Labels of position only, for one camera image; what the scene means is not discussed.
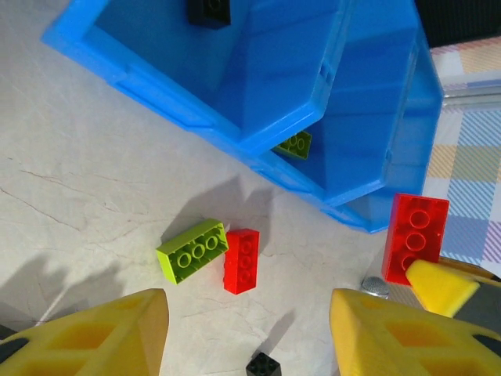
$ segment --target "blue storage container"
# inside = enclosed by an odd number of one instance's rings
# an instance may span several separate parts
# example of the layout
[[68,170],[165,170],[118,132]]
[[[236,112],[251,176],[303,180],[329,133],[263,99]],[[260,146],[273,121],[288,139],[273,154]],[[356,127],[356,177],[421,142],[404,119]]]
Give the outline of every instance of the blue storage container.
[[248,154],[323,116],[354,0],[234,0],[220,30],[189,24],[185,3],[73,0],[43,40],[183,128]]
[[[442,104],[413,0],[234,0],[220,30],[183,0],[73,0],[43,40],[327,215],[387,227],[420,193]],[[306,161],[272,148],[312,134]]]
[[441,107],[413,2],[359,2],[325,116],[305,129],[308,160],[263,155],[273,168],[260,173],[349,226],[383,230],[395,193],[422,192]]

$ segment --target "yellow sponge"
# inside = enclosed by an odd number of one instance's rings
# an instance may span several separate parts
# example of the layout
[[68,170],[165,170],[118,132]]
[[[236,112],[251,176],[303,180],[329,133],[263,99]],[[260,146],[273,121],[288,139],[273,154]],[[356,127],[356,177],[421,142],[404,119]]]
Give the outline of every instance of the yellow sponge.
[[168,332],[165,292],[151,289],[32,327],[0,363],[8,376],[157,376]]
[[413,262],[405,276],[427,311],[447,317],[454,317],[480,287],[463,272],[424,260]]
[[358,291],[334,290],[330,327],[342,376],[499,376],[494,331]]

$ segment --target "plaid fabric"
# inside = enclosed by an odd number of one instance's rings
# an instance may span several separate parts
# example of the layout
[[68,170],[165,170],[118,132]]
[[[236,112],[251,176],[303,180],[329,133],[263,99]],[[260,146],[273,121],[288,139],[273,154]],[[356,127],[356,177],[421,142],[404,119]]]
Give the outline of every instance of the plaid fabric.
[[442,255],[501,265],[501,110],[444,110],[425,196],[450,200]]
[[[431,53],[446,92],[501,86],[501,38]],[[450,200],[442,255],[501,274],[501,105],[442,111],[424,195]]]
[[431,50],[444,90],[501,85],[501,37]]

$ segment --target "red lego brick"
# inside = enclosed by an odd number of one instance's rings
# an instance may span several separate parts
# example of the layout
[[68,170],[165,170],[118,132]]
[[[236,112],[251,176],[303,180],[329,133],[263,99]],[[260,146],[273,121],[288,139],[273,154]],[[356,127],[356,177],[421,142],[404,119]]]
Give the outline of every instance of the red lego brick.
[[387,282],[409,286],[405,272],[413,261],[438,262],[448,210],[447,200],[395,195],[382,268]]
[[225,289],[235,295],[256,287],[258,275],[259,232],[234,230],[226,234]]

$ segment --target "lime green lego brick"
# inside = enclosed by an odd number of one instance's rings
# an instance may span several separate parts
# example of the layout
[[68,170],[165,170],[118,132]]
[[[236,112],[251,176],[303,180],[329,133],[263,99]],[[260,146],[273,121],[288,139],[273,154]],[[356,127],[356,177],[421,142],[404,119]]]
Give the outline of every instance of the lime green lego brick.
[[286,139],[283,143],[276,146],[273,150],[287,157],[308,159],[310,146],[312,145],[312,135],[302,131],[297,135]]
[[206,219],[163,243],[157,248],[157,257],[165,278],[179,284],[226,251],[225,227],[216,219]]

